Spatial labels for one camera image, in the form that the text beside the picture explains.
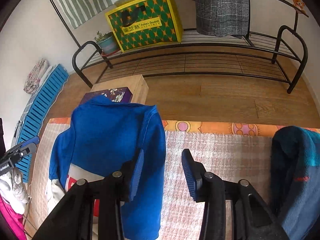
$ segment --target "green and orange patterned box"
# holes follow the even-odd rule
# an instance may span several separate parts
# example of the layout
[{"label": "green and orange patterned box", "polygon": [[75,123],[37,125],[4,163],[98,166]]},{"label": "green and orange patterned box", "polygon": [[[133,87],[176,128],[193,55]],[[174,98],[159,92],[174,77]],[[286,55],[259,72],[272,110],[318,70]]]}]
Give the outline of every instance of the green and orange patterned box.
[{"label": "green and orange patterned box", "polygon": [[183,28],[174,0],[126,0],[117,5],[105,16],[123,52],[181,41]]}]

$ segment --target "pink fabric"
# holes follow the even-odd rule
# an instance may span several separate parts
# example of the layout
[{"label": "pink fabric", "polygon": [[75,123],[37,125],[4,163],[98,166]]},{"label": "pink fabric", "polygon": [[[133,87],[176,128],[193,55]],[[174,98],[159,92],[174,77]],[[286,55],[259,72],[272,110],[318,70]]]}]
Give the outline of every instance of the pink fabric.
[{"label": "pink fabric", "polygon": [[23,216],[13,211],[10,204],[6,203],[0,196],[0,212],[7,221],[13,233],[19,240],[27,240],[23,228]]}]

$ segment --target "purple box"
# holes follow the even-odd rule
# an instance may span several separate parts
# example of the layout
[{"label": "purple box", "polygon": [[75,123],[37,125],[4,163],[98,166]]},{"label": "purple box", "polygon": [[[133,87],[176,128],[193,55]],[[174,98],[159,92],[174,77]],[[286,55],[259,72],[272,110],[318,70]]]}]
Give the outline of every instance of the purple box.
[{"label": "purple box", "polygon": [[132,93],[129,88],[111,88],[107,90],[86,93],[82,98],[80,105],[99,95],[105,95],[105,97],[109,98],[111,101],[121,103],[130,103],[132,99]]}]

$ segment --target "plaid blanket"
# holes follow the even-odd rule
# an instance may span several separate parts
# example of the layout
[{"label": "plaid blanket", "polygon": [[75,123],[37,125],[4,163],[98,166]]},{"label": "plaid blanket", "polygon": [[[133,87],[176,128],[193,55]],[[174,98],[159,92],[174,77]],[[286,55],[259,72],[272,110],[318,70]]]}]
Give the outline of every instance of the plaid blanket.
[{"label": "plaid blanket", "polygon": [[197,32],[223,37],[246,35],[250,0],[195,0]]}]

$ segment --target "metal screw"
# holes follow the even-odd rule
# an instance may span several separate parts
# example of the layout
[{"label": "metal screw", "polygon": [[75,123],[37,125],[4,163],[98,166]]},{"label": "metal screw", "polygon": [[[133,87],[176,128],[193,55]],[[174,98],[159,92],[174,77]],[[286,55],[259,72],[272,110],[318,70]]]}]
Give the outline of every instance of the metal screw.
[{"label": "metal screw", "polygon": [[247,187],[247,186],[249,186],[249,181],[247,181],[246,179],[241,179],[240,185],[244,186],[244,187]]},{"label": "metal screw", "polygon": [[112,173],[112,176],[114,176],[115,178],[119,178],[122,176],[122,172],[121,171],[115,171],[114,173]]},{"label": "metal screw", "polygon": [[77,180],[77,185],[82,186],[83,184],[85,184],[85,179],[78,179]]},{"label": "metal screw", "polygon": [[213,178],[214,174],[210,171],[207,171],[204,173],[204,176],[208,179],[211,179],[211,178]]}]

